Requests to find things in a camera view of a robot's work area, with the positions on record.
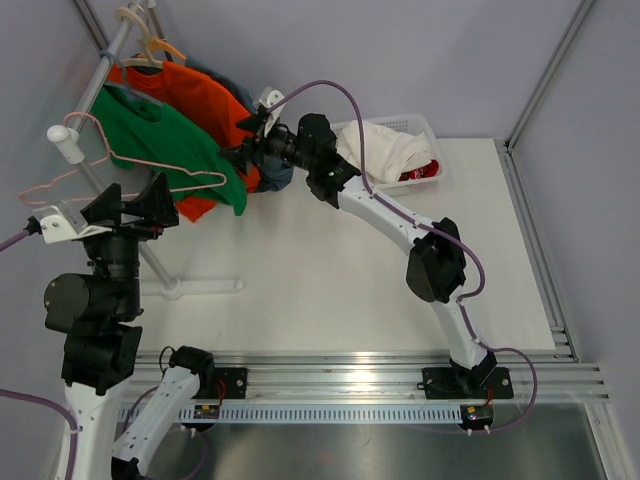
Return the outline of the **white t shirt red print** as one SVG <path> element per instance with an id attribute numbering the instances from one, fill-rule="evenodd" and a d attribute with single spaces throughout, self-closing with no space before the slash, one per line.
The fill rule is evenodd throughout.
<path id="1" fill-rule="evenodd" d="M 426 133 L 410 134 L 363 121 L 365 173 L 377 184 L 436 176 L 443 166 Z"/>

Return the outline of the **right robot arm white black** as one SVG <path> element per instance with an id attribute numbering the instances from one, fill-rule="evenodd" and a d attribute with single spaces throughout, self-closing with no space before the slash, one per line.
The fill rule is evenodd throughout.
<path id="1" fill-rule="evenodd" d="M 422 217 L 375 190 L 339 153 L 328 119 L 307 114 L 295 132 L 270 119 L 266 108 L 241 120 L 242 142 L 222 150 L 242 172 L 269 157 L 306 171 L 306 184 L 321 202 L 366 222 L 407 256 L 406 284 L 433 309 L 449 344 L 449 366 L 440 392 L 470 398 L 484 390 L 497 365 L 494 353 L 473 331 L 464 307 L 465 268 L 471 253 L 456 223 Z"/>

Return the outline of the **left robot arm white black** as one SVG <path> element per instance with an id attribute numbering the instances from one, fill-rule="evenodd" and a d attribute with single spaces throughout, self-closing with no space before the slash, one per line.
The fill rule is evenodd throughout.
<path id="1" fill-rule="evenodd" d="M 141 479 L 180 410 L 215 388 L 214 357 L 182 346 L 139 416 L 116 432 L 143 330 L 140 246 L 179 223 L 165 174 L 125 201 L 112 184 L 79 212 L 37 214 L 46 243 L 82 244 L 88 274 L 64 273 L 46 287 L 45 326 L 65 337 L 61 378 L 70 416 L 58 471 L 66 479 Z"/>

